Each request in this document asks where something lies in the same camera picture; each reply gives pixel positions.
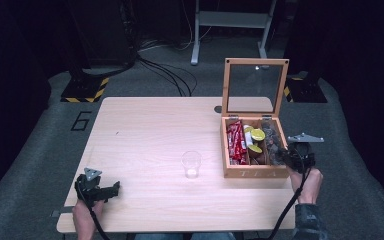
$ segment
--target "person's left hand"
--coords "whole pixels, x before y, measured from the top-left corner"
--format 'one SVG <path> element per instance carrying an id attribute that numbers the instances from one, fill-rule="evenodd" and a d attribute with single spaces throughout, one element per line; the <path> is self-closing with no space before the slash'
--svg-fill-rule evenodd
<path id="1" fill-rule="evenodd" d="M 101 220 L 102 209 L 104 208 L 104 201 L 98 201 L 92 210 L 95 212 L 98 221 Z M 77 200 L 76 206 L 73 207 L 73 222 L 79 240 L 90 240 L 96 231 L 95 223 L 92 216 L 90 216 L 89 209 L 82 200 Z"/>

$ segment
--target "black curtain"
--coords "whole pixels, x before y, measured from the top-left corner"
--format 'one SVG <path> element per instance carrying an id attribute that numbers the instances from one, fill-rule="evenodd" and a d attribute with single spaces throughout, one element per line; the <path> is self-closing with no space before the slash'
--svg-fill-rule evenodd
<path id="1" fill-rule="evenodd" d="M 284 57 L 290 74 L 321 70 L 337 90 L 351 141 L 384 188 L 384 1 L 300 0 Z"/>

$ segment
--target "open wooden box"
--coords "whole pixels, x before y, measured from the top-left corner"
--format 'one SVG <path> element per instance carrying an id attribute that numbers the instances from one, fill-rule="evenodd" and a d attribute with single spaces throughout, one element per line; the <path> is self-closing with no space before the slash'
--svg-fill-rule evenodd
<path id="1" fill-rule="evenodd" d="M 279 111 L 288 63 L 288 59 L 227 58 L 225 60 L 220 131 L 224 177 L 286 178 L 289 176 L 284 163 L 276 155 L 279 148 L 287 146 L 279 121 Z M 246 132 L 250 129 L 263 131 L 264 140 L 251 139 L 252 145 L 257 145 L 259 148 L 257 149 L 261 149 L 262 153 L 250 152 L 251 143 L 246 141 L 249 145 L 242 142 L 242 149 L 246 150 L 242 150 L 245 153 L 241 161 L 233 159 L 232 155 L 235 157 L 237 155 L 234 154 L 232 147 L 229 148 L 229 143 L 232 146 L 233 139 L 229 129 L 231 124 L 237 121 L 242 124 L 243 135 L 245 130 Z"/>

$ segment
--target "table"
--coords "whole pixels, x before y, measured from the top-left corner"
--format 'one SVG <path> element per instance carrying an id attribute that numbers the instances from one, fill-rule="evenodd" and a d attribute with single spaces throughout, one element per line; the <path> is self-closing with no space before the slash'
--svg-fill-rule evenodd
<path id="1" fill-rule="evenodd" d="M 277 0 L 272 0 L 268 13 L 243 13 L 243 12 L 217 12 L 201 11 L 199 0 L 195 2 L 195 41 L 192 50 L 191 64 L 198 64 L 200 37 L 200 26 L 217 27 L 243 27 L 264 29 L 261 41 L 258 42 L 258 51 L 261 58 L 267 58 L 266 42 L 269 34 L 270 25 L 273 19 L 274 8 Z"/>
<path id="2" fill-rule="evenodd" d="M 105 204 L 104 231 L 248 231 L 274 227 L 292 197 L 290 179 L 223 177 L 221 116 L 214 111 L 221 102 L 221 97 L 103 100 L 73 184 L 85 167 L 103 172 L 101 187 L 121 182 L 119 196 Z M 203 157 L 197 179 L 186 178 L 180 163 L 188 150 L 196 150 Z M 74 206 L 76 200 L 71 187 L 64 206 Z M 289 211 L 281 228 L 294 227 L 294 214 Z M 71 213 L 60 215 L 57 230 L 75 232 Z"/>

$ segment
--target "person's right hand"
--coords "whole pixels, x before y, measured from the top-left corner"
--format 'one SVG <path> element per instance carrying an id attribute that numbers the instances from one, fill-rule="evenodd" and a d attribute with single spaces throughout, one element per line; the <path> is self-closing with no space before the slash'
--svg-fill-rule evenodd
<path id="1" fill-rule="evenodd" d="M 302 182 L 302 174 L 286 166 L 291 177 L 292 189 L 294 192 L 299 188 Z M 320 186 L 322 185 L 323 174 L 317 168 L 311 168 L 310 175 L 305 180 L 301 195 L 298 197 L 300 204 L 316 204 L 319 196 Z"/>

